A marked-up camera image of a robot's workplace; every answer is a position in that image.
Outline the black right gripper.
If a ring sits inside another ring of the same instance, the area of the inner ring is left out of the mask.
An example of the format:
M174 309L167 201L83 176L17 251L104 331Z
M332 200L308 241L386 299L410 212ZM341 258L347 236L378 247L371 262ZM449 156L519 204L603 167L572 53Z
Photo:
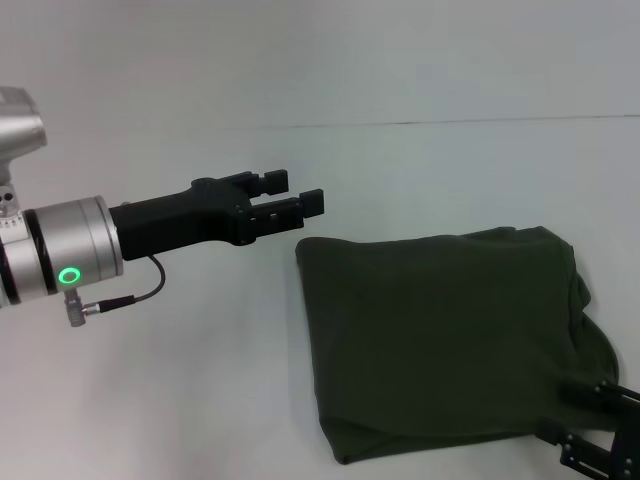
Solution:
M536 437L562 448L561 463L571 468L609 468L608 480L640 480L640 393L606 381L594 385L564 381L561 398L586 408L611 411L617 419L611 449L605 450L562 424L542 418Z

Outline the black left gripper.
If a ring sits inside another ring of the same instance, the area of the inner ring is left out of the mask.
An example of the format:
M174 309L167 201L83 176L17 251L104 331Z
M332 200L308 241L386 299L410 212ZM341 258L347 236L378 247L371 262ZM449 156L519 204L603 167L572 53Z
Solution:
M110 209L122 257L126 261L221 241L234 246L301 229L305 220L325 213L324 191L252 206L250 199L289 191L288 172L200 178L189 189Z

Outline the dark green FREE! t-shirt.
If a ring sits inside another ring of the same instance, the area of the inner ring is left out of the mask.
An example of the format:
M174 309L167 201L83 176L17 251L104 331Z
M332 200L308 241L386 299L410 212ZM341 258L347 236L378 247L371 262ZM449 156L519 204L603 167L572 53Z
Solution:
M530 435L543 418L612 430L560 384L616 382L572 246L500 227L296 248L319 423L342 464Z

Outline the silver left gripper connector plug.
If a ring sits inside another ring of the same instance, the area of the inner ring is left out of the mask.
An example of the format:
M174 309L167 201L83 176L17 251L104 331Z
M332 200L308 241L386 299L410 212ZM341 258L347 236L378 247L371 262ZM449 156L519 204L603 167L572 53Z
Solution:
M86 323L84 304L75 288L64 292L64 304L70 325L73 328L83 326Z

